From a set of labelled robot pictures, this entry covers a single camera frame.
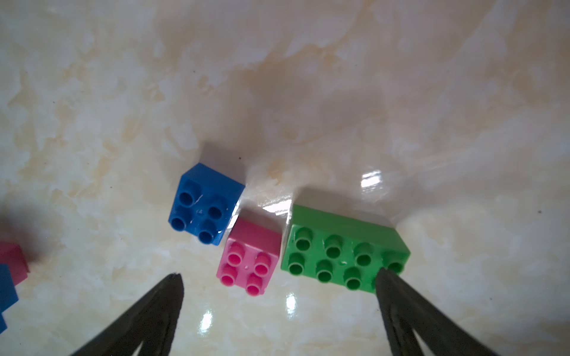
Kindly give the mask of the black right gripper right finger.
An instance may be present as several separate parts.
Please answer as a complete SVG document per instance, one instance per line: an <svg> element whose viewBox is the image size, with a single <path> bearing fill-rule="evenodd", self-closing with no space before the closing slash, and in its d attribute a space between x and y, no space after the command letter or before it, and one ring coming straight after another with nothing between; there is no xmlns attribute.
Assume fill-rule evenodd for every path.
<svg viewBox="0 0 570 356"><path fill-rule="evenodd" d="M393 271L381 268L376 296L393 355L422 355L417 338L435 355L495 355Z"/></svg>

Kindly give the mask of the green lego brick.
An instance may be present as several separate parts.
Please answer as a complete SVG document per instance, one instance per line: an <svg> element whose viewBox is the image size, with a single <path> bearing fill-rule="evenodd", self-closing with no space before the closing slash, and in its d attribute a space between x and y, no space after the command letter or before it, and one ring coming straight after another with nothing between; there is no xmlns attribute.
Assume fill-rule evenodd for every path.
<svg viewBox="0 0 570 356"><path fill-rule="evenodd" d="M392 227L295 204L281 269L350 291L374 293L379 270L401 274L410 256Z"/></svg>

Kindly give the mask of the pink small lego brick top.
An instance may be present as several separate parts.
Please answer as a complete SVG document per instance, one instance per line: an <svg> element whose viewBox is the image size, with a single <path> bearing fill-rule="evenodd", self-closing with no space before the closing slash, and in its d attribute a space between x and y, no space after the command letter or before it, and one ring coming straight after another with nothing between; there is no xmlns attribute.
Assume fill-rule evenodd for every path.
<svg viewBox="0 0 570 356"><path fill-rule="evenodd" d="M8 265L15 286L28 278L30 269L22 248L17 243L0 243L1 264Z"/></svg>

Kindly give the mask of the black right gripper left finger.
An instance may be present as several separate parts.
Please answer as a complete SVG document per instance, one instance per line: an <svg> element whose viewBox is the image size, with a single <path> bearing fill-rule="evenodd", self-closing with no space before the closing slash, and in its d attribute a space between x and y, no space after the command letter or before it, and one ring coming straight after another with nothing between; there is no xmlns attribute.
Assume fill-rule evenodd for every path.
<svg viewBox="0 0 570 356"><path fill-rule="evenodd" d="M168 355L184 297L180 274L169 274L75 355Z"/></svg>

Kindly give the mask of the blue small lego brick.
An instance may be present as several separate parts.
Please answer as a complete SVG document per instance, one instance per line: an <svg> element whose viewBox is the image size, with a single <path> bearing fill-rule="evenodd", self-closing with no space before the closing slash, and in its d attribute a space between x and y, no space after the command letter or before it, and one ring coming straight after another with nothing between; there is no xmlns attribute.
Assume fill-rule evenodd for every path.
<svg viewBox="0 0 570 356"><path fill-rule="evenodd" d="M205 245L223 239L245 185L198 163L180 178L169 224Z"/></svg>

